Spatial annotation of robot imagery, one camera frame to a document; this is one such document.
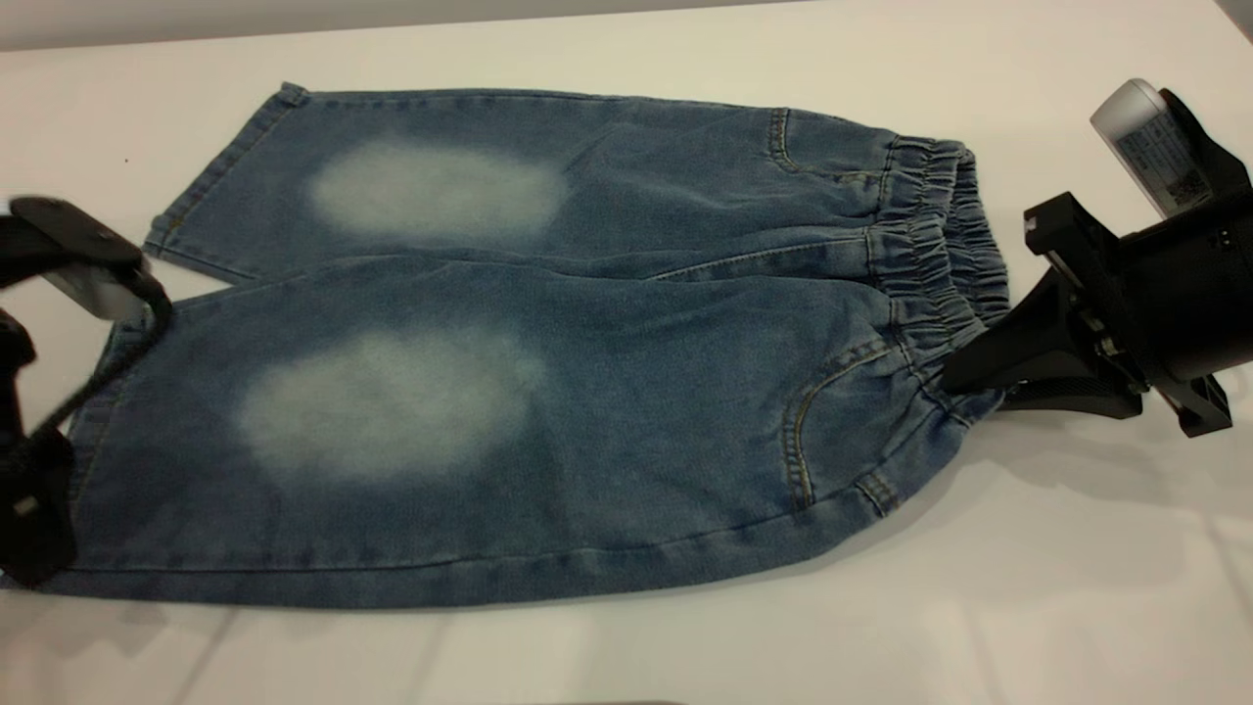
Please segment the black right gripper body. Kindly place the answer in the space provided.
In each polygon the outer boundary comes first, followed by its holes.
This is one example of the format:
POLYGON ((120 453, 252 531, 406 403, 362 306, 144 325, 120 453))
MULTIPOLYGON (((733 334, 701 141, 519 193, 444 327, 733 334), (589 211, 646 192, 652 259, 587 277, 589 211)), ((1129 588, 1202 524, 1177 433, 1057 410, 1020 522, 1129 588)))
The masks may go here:
POLYGON ((1113 367, 1101 378, 1174 409, 1197 438, 1230 428, 1215 374, 1250 361, 1250 188, 1131 233, 1114 233, 1078 198, 1025 212, 1026 245, 1071 282, 1071 303, 1113 367))

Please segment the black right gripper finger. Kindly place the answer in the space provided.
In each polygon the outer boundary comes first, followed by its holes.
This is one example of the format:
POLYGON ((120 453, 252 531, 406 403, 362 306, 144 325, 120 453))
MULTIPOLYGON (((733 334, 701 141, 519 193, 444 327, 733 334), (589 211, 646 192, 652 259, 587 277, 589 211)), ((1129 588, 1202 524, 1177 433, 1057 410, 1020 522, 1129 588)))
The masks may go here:
POLYGON ((1048 379, 1113 378, 1071 303, 1073 286, 1049 270, 1007 316, 945 362, 945 389, 970 394, 1048 379))
POLYGON ((1141 414, 1141 394, 1101 379, 1022 381, 1007 392, 999 409, 1069 411, 1129 419, 1141 414))

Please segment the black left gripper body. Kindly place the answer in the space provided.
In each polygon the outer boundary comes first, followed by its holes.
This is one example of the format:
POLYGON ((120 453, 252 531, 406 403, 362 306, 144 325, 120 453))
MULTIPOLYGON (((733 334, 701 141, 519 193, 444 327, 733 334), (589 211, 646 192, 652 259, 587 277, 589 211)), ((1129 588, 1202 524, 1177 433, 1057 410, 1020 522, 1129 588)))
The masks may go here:
POLYGON ((35 361, 25 327, 1 316, 1 569, 20 589, 40 589, 76 557, 69 517, 74 451, 59 430, 29 436, 18 373, 35 361))

